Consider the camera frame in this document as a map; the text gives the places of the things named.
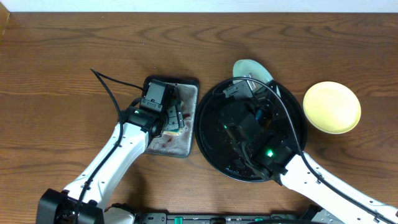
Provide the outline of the green yellow sponge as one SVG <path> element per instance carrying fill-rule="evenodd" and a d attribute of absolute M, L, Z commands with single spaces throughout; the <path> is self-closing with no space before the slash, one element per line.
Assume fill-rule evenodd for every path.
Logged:
<path fill-rule="evenodd" d="M 163 131 L 163 134 L 169 135 L 169 136 L 179 136 L 179 135 L 181 135 L 182 131 L 183 131 L 183 128 L 170 129 L 170 130 Z"/>

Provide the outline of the light blue streaked plate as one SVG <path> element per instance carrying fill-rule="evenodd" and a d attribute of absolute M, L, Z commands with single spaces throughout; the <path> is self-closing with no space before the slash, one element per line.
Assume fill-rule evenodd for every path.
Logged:
<path fill-rule="evenodd" d="M 270 84 L 274 79 L 269 71 L 257 61 L 238 60 L 233 66 L 233 77 L 248 77 Z"/>

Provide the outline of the yellow plate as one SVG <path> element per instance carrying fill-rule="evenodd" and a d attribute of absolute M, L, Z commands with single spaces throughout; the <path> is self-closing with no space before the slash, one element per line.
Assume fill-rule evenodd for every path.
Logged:
<path fill-rule="evenodd" d="M 348 87 L 337 82 L 320 82 L 311 86 L 303 98 L 308 121 L 328 134 L 343 134 L 357 126 L 361 104 Z"/>

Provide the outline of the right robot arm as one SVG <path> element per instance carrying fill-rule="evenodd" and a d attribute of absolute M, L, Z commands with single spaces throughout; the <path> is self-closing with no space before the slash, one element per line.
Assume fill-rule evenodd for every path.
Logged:
<path fill-rule="evenodd" d="M 397 223 L 397 208 L 361 193 L 303 152 L 278 95 L 264 101 L 227 93 L 219 97 L 227 102 L 220 109 L 220 123 L 256 176 L 310 198 L 344 223 Z"/>

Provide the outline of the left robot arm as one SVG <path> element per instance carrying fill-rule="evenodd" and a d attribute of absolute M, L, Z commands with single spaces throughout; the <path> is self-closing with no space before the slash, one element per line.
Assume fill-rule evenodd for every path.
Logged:
<path fill-rule="evenodd" d="M 135 105 L 119 111 L 114 131 L 90 165 L 61 192 L 48 189 L 41 196 L 37 223 L 134 223 L 128 206 L 107 204 L 132 163 L 157 139 L 179 138 L 187 133 L 183 103 L 157 110 Z"/>

